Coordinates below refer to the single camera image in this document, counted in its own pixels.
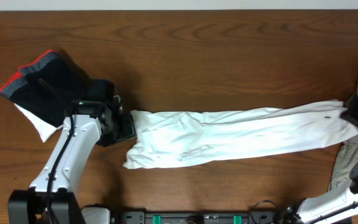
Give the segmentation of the white Puma t-shirt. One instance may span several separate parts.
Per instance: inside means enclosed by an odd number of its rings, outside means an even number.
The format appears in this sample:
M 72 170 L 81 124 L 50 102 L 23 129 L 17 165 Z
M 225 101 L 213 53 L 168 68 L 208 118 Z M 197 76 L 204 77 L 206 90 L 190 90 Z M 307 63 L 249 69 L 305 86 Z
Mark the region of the white Puma t-shirt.
M 341 119 L 341 101 L 319 101 L 289 109 L 248 111 L 131 112 L 137 142 L 127 169 L 177 168 L 211 161 L 272 156 L 342 143 L 358 129 Z

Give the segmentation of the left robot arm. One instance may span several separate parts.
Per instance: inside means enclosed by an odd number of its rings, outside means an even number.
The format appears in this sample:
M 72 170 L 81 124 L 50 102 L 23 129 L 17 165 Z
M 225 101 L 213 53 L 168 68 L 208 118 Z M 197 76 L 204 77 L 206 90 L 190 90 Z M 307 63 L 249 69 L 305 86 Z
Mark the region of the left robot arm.
M 110 146 L 135 136 L 132 115 L 122 112 L 119 96 L 108 101 L 72 101 L 49 160 L 27 190 L 14 190 L 8 201 L 10 223 L 119 223 L 103 205 L 80 208 L 76 195 L 95 145 Z

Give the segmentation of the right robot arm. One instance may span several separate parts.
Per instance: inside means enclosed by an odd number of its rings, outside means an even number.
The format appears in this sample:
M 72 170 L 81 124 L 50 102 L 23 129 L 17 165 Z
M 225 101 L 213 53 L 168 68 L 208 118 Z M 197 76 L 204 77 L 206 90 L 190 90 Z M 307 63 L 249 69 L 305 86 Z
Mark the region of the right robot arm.
M 340 118 L 358 127 L 358 95 L 348 103 Z M 284 210 L 275 223 L 336 223 L 358 215 L 358 162 L 349 173 L 349 180 L 315 198 L 307 198 Z

